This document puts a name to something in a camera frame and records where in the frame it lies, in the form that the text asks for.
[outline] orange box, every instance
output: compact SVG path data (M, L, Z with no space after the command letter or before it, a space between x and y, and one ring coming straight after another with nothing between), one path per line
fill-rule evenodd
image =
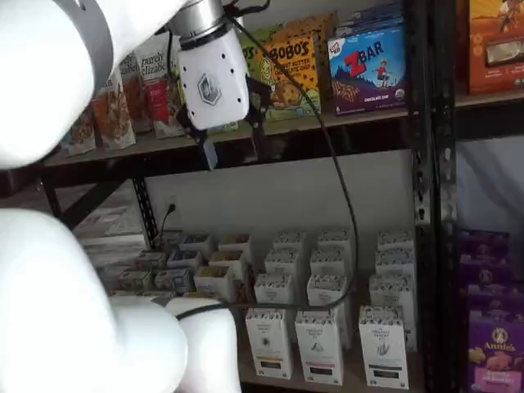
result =
M469 91L524 88L521 0L470 0Z

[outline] white wall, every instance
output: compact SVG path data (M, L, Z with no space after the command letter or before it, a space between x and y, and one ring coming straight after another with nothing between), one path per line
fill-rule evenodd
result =
M410 152L345 156L340 162L359 225L361 267L370 269L377 232L413 225ZM279 229L350 225L331 159L149 178L147 186L159 225L175 196L178 211L166 228L251 232L258 256Z

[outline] power cord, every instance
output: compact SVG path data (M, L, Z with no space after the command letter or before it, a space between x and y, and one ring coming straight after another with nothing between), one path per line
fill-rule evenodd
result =
M264 48L264 46L255 38L253 35L251 35L240 23L238 23L235 20L234 16L226 14L226 17L231 21L237 29L242 31L246 37L250 39L250 41L253 42L255 46L258 47L258 49L266 56L268 57L272 63L278 68L278 70L286 76L286 78L295 86L295 88L300 92L302 97L307 101L309 106L311 107L311 110L314 113L314 116L316 117L318 124L320 125L320 128L323 132L323 135L326 139L327 147L329 148L331 158L333 160L333 164L335 165L335 169L337 171L337 176L342 188L342 192L344 194L344 198L346 199L347 207L350 211L350 217L351 217L351 223L353 225L353 230L355 234L355 268L354 272L356 272L359 268L359 260L360 260L360 249L359 249L359 230L355 218L355 210L353 208L353 204L351 203L350 194L347 190L346 181L344 180L344 176L341 171L340 164L338 162L337 153L335 152L335 148L333 147L333 143L331 140L331 136L329 135L328 129L326 128L325 123L323 122L322 117L320 116L320 113L318 112L317 108L311 101L311 98L307 95L307 93L304 91L304 89L300 86L300 84L293 78L289 72L274 58L272 58L269 54L269 52ZM196 309L191 309L189 311L186 311L184 313L181 313L176 316L178 320L188 318L192 315L204 313L206 311L212 311L216 309L250 309L250 308L257 308L257 309L290 309L294 311L329 311L330 309L333 309L337 307L340 303L346 300L350 293L350 289L353 287L353 284L355 282L355 275L354 274L350 281L348 282L347 288L342 294L342 296L331 303L328 303L326 305L320 305L320 306L311 306L311 305L281 305L281 304L270 304L270 303L261 303L261 304L252 304L252 303L220 303L216 305L206 305L202 307L198 307Z

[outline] white tea box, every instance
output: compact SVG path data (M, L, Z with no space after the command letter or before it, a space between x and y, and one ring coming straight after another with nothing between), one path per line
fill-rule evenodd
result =
M369 295L374 306L398 306L404 317L406 350L417 352L417 314L413 300L413 279L403 274L374 274L369 278Z
M355 271L355 235L352 229L324 229L320 231L317 238L318 249L331 249L340 247L343 250L346 269L343 274L351 275Z
M311 253L311 259L309 260L309 266L312 275L347 275L344 249L340 246L325 246L322 249L313 251Z
M251 299L246 260L242 251L215 251L210 259L210 266L229 267L235 287L235 299L246 303Z
M159 290L175 291L179 296L193 289L188 268L161 270L155 277L155 287Z
M368 386L409 389L402 310L362 306L359 330Z
M151 272L128 270L119 277L120 287L126 291L150 289L152 285Z
M257 375L291 379L293 363L286 324L281 310L248 310L247 334Z
M347 290L346 276L312 275L308 281L308 300L310 305L326 305L339 300ZM351 347L353 324L351 323L350 298L332 309L340 329L340 338L344 348Z
M206 260L215 250L213 238L209 233L184 233L178 244L182 251L199 251Z
M381 231L377 235L377 250L404 248L415 252L415 233L412 229L392 229Z
M264 260L268 274L289 274L292 277L293 293L296 301L305 301L304 270L300 266L300 251L295 248L273 248Z
M233 277L228 267L202 266L194 277L196 291L228 303L235 301Z
M167 255L161 251L142 251L134 261L134 267L138 270L157 270L165 267Z
M329 311L299 311L295 327L304 379L342 385L344 359L335 316Z
M290 305L293 304L293 284L289 274L259 274L255 282L255 298L257 303ZM296 342L295 312L284 310L287 320L288 336Z
M198 250L173 250L167 259L167 267L171 269L188 268L194 276L202 266L202 254Z

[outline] snack bag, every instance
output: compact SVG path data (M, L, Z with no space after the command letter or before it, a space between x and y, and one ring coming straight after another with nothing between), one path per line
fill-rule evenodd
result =
M115 70L92 100L93 114L107 150L124 149L136 142L120 70Z
M147 113L146 93L134 53L128 54L120 63L120 73L133 130L135 133L147 133L153 129L153 124Z
M83 154L95 149L95 129L93 126L93 112L88 106L73 123L69 132L60 142L60 146L68 156Z
M169 33L154 35L137 47L135 54L146 90L149 117L157 138L184 135L176 116L182 106L175 77L167 70ZM178 52L178 40L173 37L171 57Z

